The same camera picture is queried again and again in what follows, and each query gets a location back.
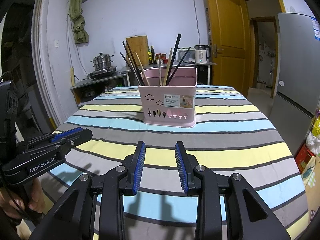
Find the striped tablecloth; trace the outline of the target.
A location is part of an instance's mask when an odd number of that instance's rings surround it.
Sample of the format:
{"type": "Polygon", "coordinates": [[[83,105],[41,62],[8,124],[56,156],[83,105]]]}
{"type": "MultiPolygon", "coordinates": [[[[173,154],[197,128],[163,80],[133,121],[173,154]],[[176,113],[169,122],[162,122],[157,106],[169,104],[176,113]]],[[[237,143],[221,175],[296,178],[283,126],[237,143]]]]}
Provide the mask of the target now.
{"type": "Polygon", "coordinates": [[[65,163],[40,177],[55,203],[83,173],[106,174],[145,143],[140,188],[124,197],[127,239],[193,239],[197,198],[185,195],[175,158],[176,142],[216,174],[242,175],[297,239],[309,224],[309,209],[295,160],[272,122],[232,87],[199,86],[192,128],[145,124],[182,121],[184,113],[144,109],[137,87],[114,88],[85,102],[58,132],[87,128],[93,137],[67,155],[65,163]]]}

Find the pink plastic utensil basket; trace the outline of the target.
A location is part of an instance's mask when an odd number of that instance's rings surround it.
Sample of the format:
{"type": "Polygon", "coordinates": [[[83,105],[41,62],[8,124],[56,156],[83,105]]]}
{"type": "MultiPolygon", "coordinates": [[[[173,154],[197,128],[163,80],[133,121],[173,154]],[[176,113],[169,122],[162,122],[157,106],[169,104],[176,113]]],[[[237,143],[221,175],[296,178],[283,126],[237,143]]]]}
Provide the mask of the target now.
{"type": "Polygon", "coordinates": [[[180,67],[167,86],[159,85],[159,69],[149,68],[139,86],[144,123],[172,127],[193,127],[196,123],[195,98],[197,69],[180,67]]]}

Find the low wooden shelf cabinet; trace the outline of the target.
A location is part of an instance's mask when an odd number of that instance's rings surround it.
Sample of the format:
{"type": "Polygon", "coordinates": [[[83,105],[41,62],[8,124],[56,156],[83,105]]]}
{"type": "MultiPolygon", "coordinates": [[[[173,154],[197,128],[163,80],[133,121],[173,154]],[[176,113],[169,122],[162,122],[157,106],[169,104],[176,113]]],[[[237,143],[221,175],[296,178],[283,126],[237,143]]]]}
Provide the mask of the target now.
{"type": "Polygon", "coordinates": [[[79,81],[71,88],[76,104],[80,107],[83,103],[93,100],[100,94],[115,87],[127,86],[126,74],[114,73],[102,79],[86,79],[79,81]]]}

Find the gas stove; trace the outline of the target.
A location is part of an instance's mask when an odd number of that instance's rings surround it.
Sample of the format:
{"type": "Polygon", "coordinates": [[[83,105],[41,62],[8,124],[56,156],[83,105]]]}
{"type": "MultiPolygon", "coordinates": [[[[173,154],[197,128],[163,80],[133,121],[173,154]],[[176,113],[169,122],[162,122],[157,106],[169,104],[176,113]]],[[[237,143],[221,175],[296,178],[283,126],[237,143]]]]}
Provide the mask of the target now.
{"type": "Polygon", "coordinates": [[[112,66],[110,68],[95,70],[88,74],[88,78],[95,80],[95,79],[102,79],[105,77],[109,77],[116,72],[117,66],[112,66]]]}

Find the red seasoning jar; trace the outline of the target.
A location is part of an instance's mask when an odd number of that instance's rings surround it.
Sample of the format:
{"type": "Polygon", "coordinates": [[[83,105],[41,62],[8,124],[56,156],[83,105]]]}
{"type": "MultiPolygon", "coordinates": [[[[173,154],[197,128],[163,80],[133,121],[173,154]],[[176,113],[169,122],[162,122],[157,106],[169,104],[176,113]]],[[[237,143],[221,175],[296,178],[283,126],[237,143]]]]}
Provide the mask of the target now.
{"type": "Polygon", "coordinates": [[[167,54],[166,53],[156,53],[155,55],[156,63],[157,64],[164,64],[167,60],[167,54]]]}

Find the white plastic container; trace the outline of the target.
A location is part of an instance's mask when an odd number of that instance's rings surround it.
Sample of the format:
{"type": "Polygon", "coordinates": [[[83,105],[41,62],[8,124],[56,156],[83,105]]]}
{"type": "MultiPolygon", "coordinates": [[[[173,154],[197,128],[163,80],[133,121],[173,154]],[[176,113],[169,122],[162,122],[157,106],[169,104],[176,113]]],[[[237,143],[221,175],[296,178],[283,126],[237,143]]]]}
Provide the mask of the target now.
{"type": "Polygon", "coordinates": [[[178,48],[177,54],[176,54],[176,60],[180,61],[183,56],[185,55],[183,62],[184,63],[195,63],[195,49],[190,48],[188,51],[188,48],[178,48]]]}

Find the stainless steel steamer pot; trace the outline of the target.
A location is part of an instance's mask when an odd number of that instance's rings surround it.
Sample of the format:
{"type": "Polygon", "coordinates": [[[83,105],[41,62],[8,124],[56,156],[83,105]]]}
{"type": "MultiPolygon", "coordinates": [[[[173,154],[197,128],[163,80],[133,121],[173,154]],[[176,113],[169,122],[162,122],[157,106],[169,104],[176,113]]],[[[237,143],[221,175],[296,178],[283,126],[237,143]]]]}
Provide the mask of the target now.
{"type": "Polygon", "coordinates": [[[94,57],[91,61],[95,71],[109,69],[112,67],[112,62],[114,55],[99,53],[98,56],[94,57]]]}

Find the yellow wooden door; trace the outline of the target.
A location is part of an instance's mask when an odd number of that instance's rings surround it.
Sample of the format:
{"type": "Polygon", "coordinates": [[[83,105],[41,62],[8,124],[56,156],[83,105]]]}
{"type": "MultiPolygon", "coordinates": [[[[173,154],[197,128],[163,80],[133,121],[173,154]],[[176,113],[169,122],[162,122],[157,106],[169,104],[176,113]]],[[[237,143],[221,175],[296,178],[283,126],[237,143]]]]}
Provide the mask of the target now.
{"type": "Polygon", "coordinates": [[[214,85],[231,86],[247,96],[250,76],[250,29],[244,0],[207,0],[214,85]]]}

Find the wooden chopstick in basket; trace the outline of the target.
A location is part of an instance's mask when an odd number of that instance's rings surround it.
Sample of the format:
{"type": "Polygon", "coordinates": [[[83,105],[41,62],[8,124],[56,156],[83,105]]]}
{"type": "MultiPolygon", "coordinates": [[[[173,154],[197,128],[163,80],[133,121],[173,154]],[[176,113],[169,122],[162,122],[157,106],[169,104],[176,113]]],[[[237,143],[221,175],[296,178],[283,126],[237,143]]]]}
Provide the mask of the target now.
{"type": "Polygon", "coordinates": [[[144,77],[144,79],[145,79],[145,81],[146,81],[146,84],[147,84],[148,86],[150,86],[148,77],[146,76],[145,70],[144,70],[144,68],[143,68],[143,65],[142,65],[142,63],[141,63],[141,60],[140,60],[140,58],[139,58],[139,56],[138,56],[138,53],[137,53],[136,51],[135,51],[135,55],[136,55],[136,57],[137,57],[137,59],[138,59],[138,62],[139,62],[139,65],[140,65],[140,68],[141,68],[141,71],[142,71],[142,75],[143,75],[143,77],[144,77]]]}

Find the white electric kettle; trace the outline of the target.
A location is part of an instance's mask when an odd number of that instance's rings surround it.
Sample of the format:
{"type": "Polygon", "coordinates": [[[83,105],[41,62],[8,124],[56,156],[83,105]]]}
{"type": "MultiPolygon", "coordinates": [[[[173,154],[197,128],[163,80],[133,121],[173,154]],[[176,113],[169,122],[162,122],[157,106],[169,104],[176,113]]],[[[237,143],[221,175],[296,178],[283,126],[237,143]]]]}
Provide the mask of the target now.
{"type": "Polygon", "coordinates": [[[212,56],[212,50],[209,45],[198,44],[195,46],[195,61],[196,63],[206,63],[212,56]]]}

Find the dark oil bottle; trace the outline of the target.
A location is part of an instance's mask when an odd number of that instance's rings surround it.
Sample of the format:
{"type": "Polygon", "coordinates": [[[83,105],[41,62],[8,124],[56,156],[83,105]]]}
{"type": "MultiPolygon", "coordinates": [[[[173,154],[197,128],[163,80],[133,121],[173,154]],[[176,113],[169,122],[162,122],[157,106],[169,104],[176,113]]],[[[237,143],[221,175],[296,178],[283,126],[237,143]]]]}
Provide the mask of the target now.
{"type": "Polygon", "coordinates": [[[156,63],[154,47],[151,46],[152,64],[156,63]]]}

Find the grey refrigerator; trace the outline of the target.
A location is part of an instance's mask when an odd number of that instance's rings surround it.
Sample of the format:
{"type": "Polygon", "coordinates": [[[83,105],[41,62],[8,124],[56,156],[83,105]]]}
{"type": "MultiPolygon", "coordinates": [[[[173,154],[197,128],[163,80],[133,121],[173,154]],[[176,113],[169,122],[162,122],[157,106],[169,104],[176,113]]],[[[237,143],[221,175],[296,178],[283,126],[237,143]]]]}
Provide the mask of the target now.
{"type": "Polygon", "coordinates": [[[270,120],[292,154],[306,138],[319,103],[319,23],[279,13],[280,71],[270,120]]]}

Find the yellow snack bag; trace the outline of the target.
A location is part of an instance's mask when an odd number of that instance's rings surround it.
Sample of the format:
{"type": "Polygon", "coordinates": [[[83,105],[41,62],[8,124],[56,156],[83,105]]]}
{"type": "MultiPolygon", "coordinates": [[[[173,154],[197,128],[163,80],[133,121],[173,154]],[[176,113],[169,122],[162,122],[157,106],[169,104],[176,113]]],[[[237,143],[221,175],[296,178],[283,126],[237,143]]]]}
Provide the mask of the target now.
{"type": "Polygon", "coordinates": [[[312,135],[318,137],[320,135],[320,117],[318,116],[312,127],[312,135]]]}

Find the green hanging cloth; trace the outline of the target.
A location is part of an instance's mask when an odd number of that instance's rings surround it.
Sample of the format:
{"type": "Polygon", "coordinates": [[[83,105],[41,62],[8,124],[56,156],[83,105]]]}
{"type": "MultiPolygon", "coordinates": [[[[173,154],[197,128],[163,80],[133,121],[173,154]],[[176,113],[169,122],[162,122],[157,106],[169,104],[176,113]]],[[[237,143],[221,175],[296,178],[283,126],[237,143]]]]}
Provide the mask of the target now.
{"type": "Polygon", "coordinates": [[[85,31],[85,19],[82,15],[82,0],[69,0],[69,16],[73,23],[75,44],[89,42],[89,35],[85,31]]]}

